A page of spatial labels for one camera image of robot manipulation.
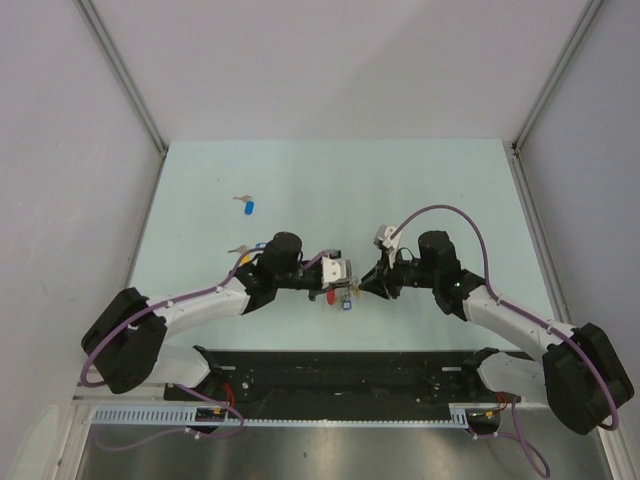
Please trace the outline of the red handled keyring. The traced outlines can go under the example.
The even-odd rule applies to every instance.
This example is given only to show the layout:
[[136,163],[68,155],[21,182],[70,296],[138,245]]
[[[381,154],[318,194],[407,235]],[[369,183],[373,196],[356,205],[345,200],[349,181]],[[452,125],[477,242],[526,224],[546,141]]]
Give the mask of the red handled keyring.
[[361,290],[356,280],[348,284],[330,289],[325,299],[328,305],[337,306],[342,311],[349,311],[353,308],[354,300],[361,296]]

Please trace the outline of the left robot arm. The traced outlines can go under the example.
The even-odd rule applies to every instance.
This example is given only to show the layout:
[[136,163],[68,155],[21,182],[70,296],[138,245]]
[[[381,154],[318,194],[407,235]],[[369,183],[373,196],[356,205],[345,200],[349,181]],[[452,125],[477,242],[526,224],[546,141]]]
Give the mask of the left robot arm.
[[349,287],[351,263],[335,249],[306,260],[301,239],[278,232],[243,253],[219,283],[190,293],[149,297],[134,287],[119,291],[84,334],[87,359],[80,383],[119,395],[149,380],[187,387],[197,398],[214,397],[221,376],[204,349],[184,349],[168,339],[213,320],[240,317],[271,303],[279,291],[304,291],[315,300]]

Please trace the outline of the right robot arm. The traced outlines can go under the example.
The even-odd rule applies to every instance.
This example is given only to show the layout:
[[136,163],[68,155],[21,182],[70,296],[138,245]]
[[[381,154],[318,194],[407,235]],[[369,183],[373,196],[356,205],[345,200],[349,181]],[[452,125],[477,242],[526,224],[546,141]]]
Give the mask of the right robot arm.
[[403,259],[399,239],[391,226],[378,230],[374,243],[381,258],[362,279],[362,291],[390,300],[403,288],[429,289],[444,314],[483,327],[525,354],[492,348],[474,354],[471,370],[461,376],[469,399],[484,401],[494,392],[519,396],[548,406],[567,428],[587,434],[633,398],[634,386],[600,327],[541,320],[492,291],[486,278],[462,268],[444,231],[423,233],[420,256],[411,260]]

